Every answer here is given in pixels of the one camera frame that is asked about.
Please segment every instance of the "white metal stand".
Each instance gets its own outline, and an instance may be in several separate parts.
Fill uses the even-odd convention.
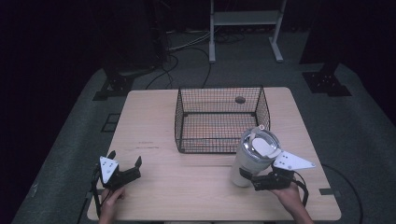
[[[269,38],[271,48],[278,63],[283,62],[283,57],[277,46],[280,25],[282,23],[287,0],[282,0],[280,10],[269,11],[232,11],[232,12],[215,12],[214,0],[210,1],[210,41],[209,41],[209,61],[216,61],[215,48],[215,26],[218,25],[262,25],[275,24],[274,36]]]

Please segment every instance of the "black mesh basket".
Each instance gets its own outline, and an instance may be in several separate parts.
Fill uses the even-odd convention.
[[[179,89],[175,140],[181,153],[235,153],[242,133],[270,114],[262,87]]]

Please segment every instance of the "human hand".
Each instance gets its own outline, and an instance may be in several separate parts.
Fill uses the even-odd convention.
[[[117,214],[117,199],[124,199],[125,197],[125,187],[121,187],[116,191],[111,191],[109,189],[104,189],[102,192],[102,210],[99,217],[99,224],[109,224],[112,223]]]
[[[286,189],[271,189],[297,224],[314,223],[301,202],[298,186],[291,182]]]

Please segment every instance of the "wooden tabletop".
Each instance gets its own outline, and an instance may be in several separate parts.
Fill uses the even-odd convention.
[[[282,148],[317,167],[298,171],[307,184],[307,211],[314,220],[341,217],[297,105],[287,88],[264,88],[271,131]],[[141,221],[271,221],[292,220],[276,196],[239,188],[230,180],[234,154],[181,154],[175,143],[177,90],[131,91],[126,99],[109,152],[121,170],[134,167],[139,156],[142,177],[126,185],[118,202],[119,220]],[[89,219],[97,219],[94,202]]]

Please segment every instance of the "gray carpet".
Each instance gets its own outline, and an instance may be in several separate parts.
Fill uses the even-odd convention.
[[[217,61],[211,65],[207,86],[254,85],[288,87],[322,163],[340,171],[361,197],[363,223],[392,223],[396,220],[396,130],[359,77],[347,67],[336,70],[339,81],[352,96],[329,97],[311,93],[302,72],[318,71],[321,64],[300,65],[308,33],[281,33],[278,45],[285,59],[276,63],[268,43],[269,34],[246,35],[231,45],[217,45]],[[187,43],[196,35],[169,35],[172,46]],[[207,52],[207,44],[194,46]],[[156,79],[149,89],[201,87],[209,63],[197,49],[173,53],[177,67],[168,76]],[[170,69],[176,62],[163,67]],[[143,90],[163,73],[157,69],[138,77],[133,90]],[[79,96],[51,149],[32,190],[13,223],[76,223],[90,189],[92,170],[99,156],[106,155],[113,133],[102,132],[107,116],[120,113],[125,97],[93,101],[106,80],[103,70],[92,75]],[[335,223],[358,223],[360,210],[352,188],[343,177],[325,168],[342,217]],[[92,223],[84,214],[80,223]]]

